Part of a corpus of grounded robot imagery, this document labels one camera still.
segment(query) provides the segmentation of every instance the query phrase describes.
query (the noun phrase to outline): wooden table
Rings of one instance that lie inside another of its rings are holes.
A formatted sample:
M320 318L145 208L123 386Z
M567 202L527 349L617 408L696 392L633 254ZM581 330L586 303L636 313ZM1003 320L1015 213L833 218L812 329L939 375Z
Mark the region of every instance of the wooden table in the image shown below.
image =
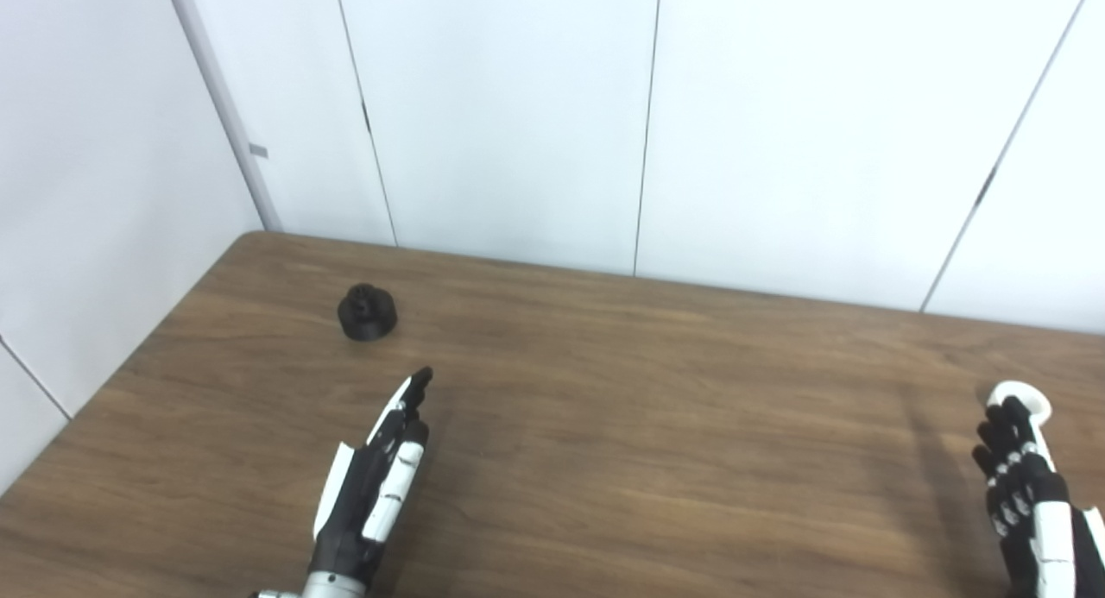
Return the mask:
M400 322L347 340L368 281ZM1019 378L1105 503L1105 338L250 234L0 500L7 598L297 591L339 440L422 365L377 596L999 596L969 452Z

